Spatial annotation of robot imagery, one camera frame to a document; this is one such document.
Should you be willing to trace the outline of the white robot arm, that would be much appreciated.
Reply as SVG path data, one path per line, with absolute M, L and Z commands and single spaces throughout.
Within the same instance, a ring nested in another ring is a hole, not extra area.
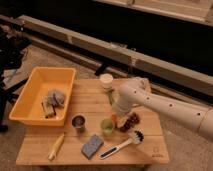
M 145 106 L 213 142 L 213 109 L 147 92 L 140 77 L 122 83 L 118 94 L 113 104 L 118 115 L 129 113 L 134 104 Z

